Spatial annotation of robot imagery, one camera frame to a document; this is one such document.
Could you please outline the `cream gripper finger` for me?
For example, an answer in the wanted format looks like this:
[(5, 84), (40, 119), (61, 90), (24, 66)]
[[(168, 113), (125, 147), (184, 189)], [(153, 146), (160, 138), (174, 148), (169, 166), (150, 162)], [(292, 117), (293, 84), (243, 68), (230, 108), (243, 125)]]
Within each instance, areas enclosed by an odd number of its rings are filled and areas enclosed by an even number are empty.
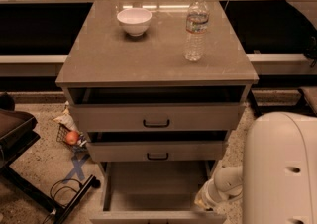
[(201, 193), (198, 192), (196, 195), (195, 195), (195, 199), (194, 199), (194, 203), (199, 206), (200, 208), (204, 209), (205, 208), (205, 204), (202, 200), (202, 196), (201, 196)]

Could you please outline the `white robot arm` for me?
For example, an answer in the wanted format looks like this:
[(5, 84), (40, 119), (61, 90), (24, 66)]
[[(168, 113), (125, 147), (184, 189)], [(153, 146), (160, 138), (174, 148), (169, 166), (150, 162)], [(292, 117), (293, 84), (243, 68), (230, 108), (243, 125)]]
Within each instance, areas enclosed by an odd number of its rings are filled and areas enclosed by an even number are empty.
[(243, 224), (317, 224), (317, 118), (289, 112), (259, 117), (243, 163), (217, 170), (195, 197), (207, 210), (243, 201)]

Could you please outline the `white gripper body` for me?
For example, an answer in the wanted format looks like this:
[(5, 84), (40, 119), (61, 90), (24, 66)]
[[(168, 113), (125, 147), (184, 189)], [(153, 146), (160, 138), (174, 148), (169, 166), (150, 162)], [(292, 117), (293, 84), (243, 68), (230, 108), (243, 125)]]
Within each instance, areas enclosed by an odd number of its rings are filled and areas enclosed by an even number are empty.
[(200, 204), (204, 209), (213, 209), (228, 199), (228, 196), (217, 188), (213, 179), (204, 183), (200, 196)]

